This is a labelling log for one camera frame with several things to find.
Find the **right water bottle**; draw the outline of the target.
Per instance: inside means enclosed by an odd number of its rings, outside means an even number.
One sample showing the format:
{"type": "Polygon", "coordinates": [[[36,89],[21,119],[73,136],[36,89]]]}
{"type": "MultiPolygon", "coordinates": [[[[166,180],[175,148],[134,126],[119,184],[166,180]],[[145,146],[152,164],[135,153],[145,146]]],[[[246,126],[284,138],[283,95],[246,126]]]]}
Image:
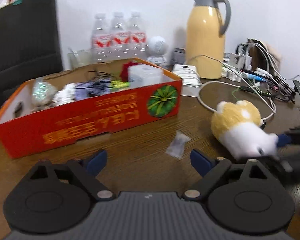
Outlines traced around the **right water bottle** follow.
{"type": "Polygon", "coordinates": [[[129,49],[133,57],[143,58],[146,51],[146,28],[141,13],[133,11],[128,21],[129,49]]]}

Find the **white astronaut figure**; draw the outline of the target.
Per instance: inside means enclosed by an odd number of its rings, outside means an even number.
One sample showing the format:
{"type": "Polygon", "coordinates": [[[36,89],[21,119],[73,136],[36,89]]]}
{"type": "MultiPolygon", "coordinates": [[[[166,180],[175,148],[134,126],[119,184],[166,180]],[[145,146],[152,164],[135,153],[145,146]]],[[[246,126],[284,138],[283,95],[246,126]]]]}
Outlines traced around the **white astronaut figure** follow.
{"type": "Polygon", "coordinates": [[[149,39],[147,46],[147,61],[164,67],[167,63],[165,54],[168,49],[165,39],[161,36],[153,36],[149,39]]]}

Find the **white power adapter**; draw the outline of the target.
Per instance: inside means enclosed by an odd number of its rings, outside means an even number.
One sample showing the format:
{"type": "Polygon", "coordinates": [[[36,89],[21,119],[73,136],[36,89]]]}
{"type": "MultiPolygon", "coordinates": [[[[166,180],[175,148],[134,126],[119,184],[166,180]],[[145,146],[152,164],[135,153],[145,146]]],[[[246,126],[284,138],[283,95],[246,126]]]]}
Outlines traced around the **white power adapter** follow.
{"type": "Polygon", "coordinates": [[[197,97],[202,83],[195,66],[175,64],[172,73],[182,79],[182,96],[197,97]]]}

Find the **left water bottle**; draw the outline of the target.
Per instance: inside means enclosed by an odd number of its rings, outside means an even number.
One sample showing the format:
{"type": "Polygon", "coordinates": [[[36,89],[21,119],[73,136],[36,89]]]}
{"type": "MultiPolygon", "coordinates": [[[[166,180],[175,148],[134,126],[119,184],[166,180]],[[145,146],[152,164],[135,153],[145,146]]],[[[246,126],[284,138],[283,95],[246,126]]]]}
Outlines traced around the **left water bottle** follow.
{"type": "Polygon", "coordinates": [[[93,62],[106,61],[111,52],[111,33],[105,13],[97,13],[91,34],[91,55],[93,62]]]}

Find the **small clear wrapper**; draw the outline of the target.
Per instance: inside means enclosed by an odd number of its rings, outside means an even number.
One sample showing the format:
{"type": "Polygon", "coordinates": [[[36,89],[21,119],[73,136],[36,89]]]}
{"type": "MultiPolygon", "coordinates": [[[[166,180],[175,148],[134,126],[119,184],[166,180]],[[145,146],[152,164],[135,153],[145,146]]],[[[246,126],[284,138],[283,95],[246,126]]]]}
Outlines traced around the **small clear wrapper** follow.
{"type": "Polygon", "coordinates": [[[191,140],[190,137],[177,131],[174,139],[166,149],[166,154],[181,159],[184,153],[185,144],[191,140]]]}

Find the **purple knitted cloth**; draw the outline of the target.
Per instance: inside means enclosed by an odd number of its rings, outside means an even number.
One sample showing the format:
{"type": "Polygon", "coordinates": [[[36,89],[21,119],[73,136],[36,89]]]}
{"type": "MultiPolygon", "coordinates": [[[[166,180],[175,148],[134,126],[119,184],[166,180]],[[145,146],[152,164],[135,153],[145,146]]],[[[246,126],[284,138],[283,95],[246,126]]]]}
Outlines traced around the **purple knitted cloth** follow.
{"type": "Polygon", "coordinates": [[[84,100],[110,92],[110,80],[87,81],[78,83],[75,87],[75,100],[84,100]]]}

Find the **grey small box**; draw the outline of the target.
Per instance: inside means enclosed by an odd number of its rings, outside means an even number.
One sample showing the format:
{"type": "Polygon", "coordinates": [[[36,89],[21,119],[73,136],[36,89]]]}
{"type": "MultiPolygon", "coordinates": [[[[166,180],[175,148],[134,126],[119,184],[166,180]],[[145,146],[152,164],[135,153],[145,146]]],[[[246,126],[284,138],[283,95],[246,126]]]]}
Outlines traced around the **grey small box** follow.
{"type": "Polygon", "coordinates": [[[171,64],[183,64],[185,62],[185,51],[184,48],[174,48],[171,56],[171,64]]]}

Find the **clear plastic container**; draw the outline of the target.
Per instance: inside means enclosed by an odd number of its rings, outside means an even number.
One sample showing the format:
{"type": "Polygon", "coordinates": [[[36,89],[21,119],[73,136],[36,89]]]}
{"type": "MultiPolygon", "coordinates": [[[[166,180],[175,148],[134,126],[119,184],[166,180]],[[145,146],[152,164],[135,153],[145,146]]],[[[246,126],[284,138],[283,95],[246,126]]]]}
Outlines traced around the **clear plastic container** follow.
{"type": "Polygon", "coordinates": [[[156,85],[162,82],[164,72],[161,68],[147,64],[137,64],[128,67],[128,82],[130,89],[156,85]]]}

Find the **yellow white plush toy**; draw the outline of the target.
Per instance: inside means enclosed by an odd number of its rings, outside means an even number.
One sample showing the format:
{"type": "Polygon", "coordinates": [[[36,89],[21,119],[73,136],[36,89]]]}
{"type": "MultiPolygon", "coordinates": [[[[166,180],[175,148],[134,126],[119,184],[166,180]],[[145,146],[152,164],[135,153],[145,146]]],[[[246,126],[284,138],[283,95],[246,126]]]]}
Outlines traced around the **yellow white plush toy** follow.
{"type": "Polygon", "coordinates": [[[277,154],[278,135],[261,128],[259,110],[247,100],[222,101],[211,118],[214,137],[236,160],[277,154]]]}

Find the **middle water bottle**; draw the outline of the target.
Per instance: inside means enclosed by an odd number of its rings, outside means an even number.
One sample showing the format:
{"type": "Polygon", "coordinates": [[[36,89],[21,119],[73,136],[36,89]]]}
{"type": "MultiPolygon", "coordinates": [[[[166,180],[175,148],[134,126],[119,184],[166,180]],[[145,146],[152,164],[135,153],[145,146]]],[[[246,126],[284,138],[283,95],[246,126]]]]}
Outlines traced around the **middle water bottle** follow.
{"type": "Polygon", "coordinates": [[[124,14],[114,12],[110,23],[111,50],[115,59],[122,59],[129,53],[130,34],[124,14]]]}

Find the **water bottle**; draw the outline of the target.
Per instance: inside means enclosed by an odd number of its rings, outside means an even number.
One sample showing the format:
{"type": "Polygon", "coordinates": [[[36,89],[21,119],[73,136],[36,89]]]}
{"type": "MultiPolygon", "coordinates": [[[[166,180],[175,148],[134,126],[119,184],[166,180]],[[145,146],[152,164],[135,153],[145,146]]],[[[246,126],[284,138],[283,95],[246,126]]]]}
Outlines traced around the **water bottle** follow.
{"type": "Polygon", "coordinates": [[[124,14],[114,12],[110,23],[111,50],[115,59],[122,59],[129,53],[130,34],[124,14]]]}
{"type": "Polygon", "coordinates": [[[133,11],[128,21],[129,49],[133,57],[143,58],[146,51],[146,28],[141,13],[133,11]]]}
{"type": "Polygon", "coordinates": [[[105,13],[97,13],[91,34],[91,55],[93,62],[106,61],[111,52],[111,33],[105,13]]]}

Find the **black paper bag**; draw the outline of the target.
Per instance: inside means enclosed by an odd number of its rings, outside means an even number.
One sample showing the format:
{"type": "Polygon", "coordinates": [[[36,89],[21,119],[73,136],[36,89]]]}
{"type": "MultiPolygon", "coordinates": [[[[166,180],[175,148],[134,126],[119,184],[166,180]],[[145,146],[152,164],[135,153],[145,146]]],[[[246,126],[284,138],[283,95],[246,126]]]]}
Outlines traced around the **black paper bag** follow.
{"type": "Polygon", "coordinates": [[[56,0],[0,9],[0,107],[23,82],[62,70],[56,0]]]}

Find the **white tissue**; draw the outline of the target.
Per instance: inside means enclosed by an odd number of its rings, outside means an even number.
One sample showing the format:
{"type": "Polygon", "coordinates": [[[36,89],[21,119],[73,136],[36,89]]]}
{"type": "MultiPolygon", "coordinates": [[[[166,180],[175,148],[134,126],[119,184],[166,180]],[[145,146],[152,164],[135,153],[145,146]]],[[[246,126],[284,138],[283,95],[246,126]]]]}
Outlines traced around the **white tissue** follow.
{"type": "Polygon", "coordinates": [[[54,95],[52,104],[53,106],[60,106],[66,103],[74,102],[76,98],[75,94],[76,94],[76,84],[69,83],[54,95]]]}

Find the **yellow thermos jug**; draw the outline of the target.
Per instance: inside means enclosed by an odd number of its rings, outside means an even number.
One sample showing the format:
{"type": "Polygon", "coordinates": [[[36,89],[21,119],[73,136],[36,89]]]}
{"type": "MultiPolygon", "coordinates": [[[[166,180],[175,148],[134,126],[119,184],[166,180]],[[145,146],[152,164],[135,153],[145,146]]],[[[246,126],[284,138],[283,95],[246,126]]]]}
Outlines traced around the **yellow thermos jug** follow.
{"type": "Polygon", "coordinates": [[[185,63],[202,79],[222,76],[225,33],[231,19],[228,0],[194,0],[186,26],[185,63]]]}

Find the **glass cup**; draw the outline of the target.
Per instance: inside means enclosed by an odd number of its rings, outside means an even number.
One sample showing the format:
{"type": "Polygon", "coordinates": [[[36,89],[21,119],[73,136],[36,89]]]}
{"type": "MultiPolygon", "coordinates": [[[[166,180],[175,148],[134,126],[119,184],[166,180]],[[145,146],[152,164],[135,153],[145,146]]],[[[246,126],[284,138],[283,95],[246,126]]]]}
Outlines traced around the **glass cup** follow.
{"type": "Polygon", "coordinates": [[[73,50],[68,48],[68,60],[70,64],[70,69],[75,69],[83,66],[92,64],[91,50],[73,50]]]}

